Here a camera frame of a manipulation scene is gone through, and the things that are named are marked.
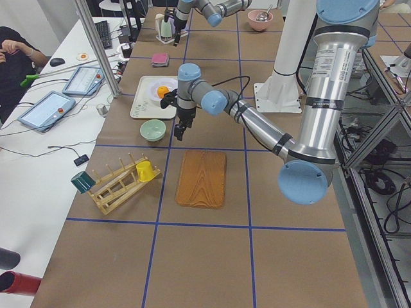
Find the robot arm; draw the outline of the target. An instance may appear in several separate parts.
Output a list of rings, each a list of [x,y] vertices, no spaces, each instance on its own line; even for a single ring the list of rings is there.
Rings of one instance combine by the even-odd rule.
[[[301,205],[318,202],[332,181],[333,139],[355,56],[375,41],[379,11],[378,1],[290,1],[274,71],[258,97],[272,107],[282,104],[285,92],[295,84],[305,44],[310,40],[317,44],[298,139],[272,124],[238,93],[207,83],[195,64],[179,67],[178,87],[171,95],[179,117],[174,136],[182,138],[198,107],[214,116],[226,112],[283,159],[277,183],[287,199]]]
[[[192,8],[198,9],[209,25],[216,27],[222,22],[223,18],[231,16],[239,11],[245,11],[251,4],[251,0],[230,0],[218,4],[212,4],[209,0],[178,1],[176,9],[174,9],[172,13],[175,27],[173,45],[177,46],[179,44],[181,32],[186,27]]]

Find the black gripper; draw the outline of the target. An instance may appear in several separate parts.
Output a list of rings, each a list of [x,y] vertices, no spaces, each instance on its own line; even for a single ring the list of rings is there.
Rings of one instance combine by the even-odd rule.
[[[180,18],[179,18],[179,17],[175,17],[174,20],[175,20],[175,21],[174,21],[174,25],[175,25],[175,38],[174,38],[173,46],[174,46],[174,47],[177,47],[178,44],[179,44],[179,42],[180,42],[180,34],[181,34],[181,32],[182,32],[182,29],[181,29],[181,20],[180,20]]]
[[[185,109],[178,107],[177,116],[179,117],[179,123],[174,126],[173,134],[178,141],[182,141],[184,132],[192,127],[193,120],[196,117],[197,108]]]

